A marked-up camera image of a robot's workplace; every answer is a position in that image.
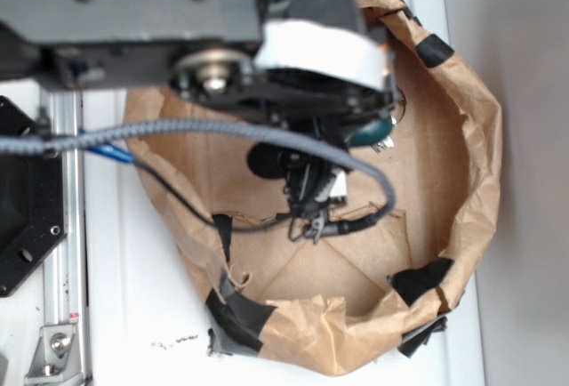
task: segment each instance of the black metal plate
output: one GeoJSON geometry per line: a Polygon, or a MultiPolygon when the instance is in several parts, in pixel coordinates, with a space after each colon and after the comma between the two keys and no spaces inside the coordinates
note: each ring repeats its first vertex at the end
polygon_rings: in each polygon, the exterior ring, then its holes
{"type": "MultiPolygon", "coordinates": [[[[0,96],[0,135],[34,121],[0,96]]],[[[12,295],[65,236],[61,157],[0,157],[0,297],[12,295]]]]}

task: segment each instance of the black cable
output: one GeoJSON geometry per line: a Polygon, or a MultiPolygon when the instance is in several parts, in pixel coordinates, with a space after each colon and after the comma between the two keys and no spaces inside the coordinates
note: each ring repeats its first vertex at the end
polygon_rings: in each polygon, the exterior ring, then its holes
{"type": "MultiPolygon", "coordinates": [[[[165,188],[168,192],[170,192],[184,207],[190,211],[198,220],[200,220],[203,224],[210,226],[217,230],[217,226],[203,214],[201,214],[178,190],[176,190],[160,173],[153,168],[150,164],[144,162],[141,159],[134,158],[132,164],[137,168],[140,168],[145,173],[151,175],[160,185],[165,188]]],[[[288,219],[288,216],[282,217],[280,219],[276,219],[269,224],[263,224],[261,226],[253,226],[250,228],[239,228],[233,227],[233,232],[238,233],[253,233],[253,232],[262,232],[265,230],[269,230],[274,228],[276,225],[283,223],[285,220],[288,219]]]]}

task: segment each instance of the white table surface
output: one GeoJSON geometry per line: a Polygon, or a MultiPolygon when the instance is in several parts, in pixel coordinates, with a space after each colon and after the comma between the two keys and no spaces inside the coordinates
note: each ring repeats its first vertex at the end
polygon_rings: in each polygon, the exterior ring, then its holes
{"type": "MultiPolygon", "coordinates": [[[[447,38],[444,0],[408,0],[447,38]]],[[[87,129],[120,123],[124,92],[84,96],[87,129]]],[[[408,359],[396,350],[353,374],[328,378],[260,358],[207,356],[210,327],[175,245],[130,166],[87,155],[85,203],[93,380],[123,384],[484,384],[476,284],[445,333],[408,359]],[[190,336],[195,339],[184,340],[190,336]]]]}

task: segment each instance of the white surface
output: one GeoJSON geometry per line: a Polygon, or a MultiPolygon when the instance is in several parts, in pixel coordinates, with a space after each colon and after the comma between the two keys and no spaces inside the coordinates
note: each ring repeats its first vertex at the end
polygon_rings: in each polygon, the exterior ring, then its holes
{"type": "MultiPolygon", "coordinates": [[[[445,38],[445,7],[440,0],[427,2],[428,7],[415,2],[414,12],[423,22],[431,21],[431,28],[445,38]]],[[[123,98],[123,92],[86,94],[87,129],[120,122],[123,98]]],[[[412,359],[393,350],[353,374],[328,378],[263,359],[208,357],[204,308],[136,172],[96,156],[87,156],[85,168],[96,386],[191,383],[198,376],[214,384],[237,379],[251,385],[484,384],[474,281],[449,316],[447,332],[434,334],[412,359]],[[190,336],[196,338],[183,340],[190,336]]]]}
{"type": "Polygon", "coordinates": [[[478,269],[487,384],[569,384],[569,0],[446,0],[504,107],[498,232],[478,269]]]}
{"type": "MultiPolygon", "coordinates": [[[[30,117],[37,116],[39,88],[30,81],[0,84],[0,95],[8,97],[30,117]]],[[[0,299],[0,354],[9,360],[4,386],[23,384],[34,357],[39,329],[44,324],[44,272],[32,273],[12,295],[0,299]]]]}
{"type": "Polygon", "coordinates": [[[293,19],[268,21],[263,25],[263,37],[254,59],[256,68],[296,68],[385,90],[390,59],[370,38],[293,19]]]}

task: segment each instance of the wire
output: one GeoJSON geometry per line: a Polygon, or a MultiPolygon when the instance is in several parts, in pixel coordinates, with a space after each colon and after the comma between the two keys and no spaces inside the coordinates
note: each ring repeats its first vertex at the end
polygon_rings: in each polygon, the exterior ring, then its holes
{"type": "MultiPolygon", "coordinates": [[[[154,169],[150,164],[147,164],[141,159],[137,157],[133,159],[132,164],[137,168],[140,168],[142,171],[151,175],[162,187],[164,187],[168,192],[170,192],[178,201],[184,205],[184,207],[190,211],[198,220],[200,220],[203,224],[207,226],[211,226],[214,229],[217,229],[215,223],[201,214],[178,190],[176,190],[172,184],[170,184],[160,173],[154,169]]],[[[287,220],[288,217],[281,217],[280,219],[274,220],[269,224],[263,224],[261,226],[253,226],[250,228],[239,228],[233,227],[231,229],[232,232],[238,233],[253,233],[253,232],[262,232],[268,229],[274,228],[276,225],[283,223],[283,221],[287,220]]]]}
{"type": "Polygon", "coordinates": [[[386,204],[373,216],[374,220],[386,215],[395,207],[396,196],[388,178],[377,168],[352,157],[348,152],[335,148],[324,141],[316,141],[305,135],[265,125],[241,124],[235,122],[203,119],[160,119],[119,125],[112,128],[80,134],[77,136],[53,136],[49,141],[38,137],[0,137],[0,154],[19,156],[41,156],[44,153],[62,152],[72,149],[88,149],[110,141],[130,139],[164,133],[217,133],[262,141],[288,149],[298,150],[342,166],[358,170],[371,176],[382,188],[386,204]]]}

